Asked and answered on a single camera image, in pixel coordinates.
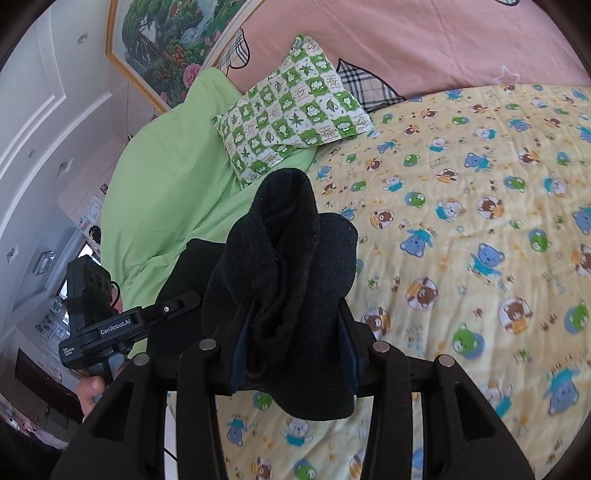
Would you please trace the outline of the person's left hand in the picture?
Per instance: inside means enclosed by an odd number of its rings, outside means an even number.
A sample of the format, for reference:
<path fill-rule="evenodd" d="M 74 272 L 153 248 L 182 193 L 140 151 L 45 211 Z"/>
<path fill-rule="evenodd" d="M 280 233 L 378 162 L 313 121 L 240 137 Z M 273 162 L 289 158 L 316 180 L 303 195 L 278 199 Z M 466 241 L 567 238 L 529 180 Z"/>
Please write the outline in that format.
<path fill-rule="evenodd" d="M 101 376 L 82 377 L 76 386 L 76 395 L 80 404 L 83 418 L 86 419 L 97 404 L 109 385 Z"/>

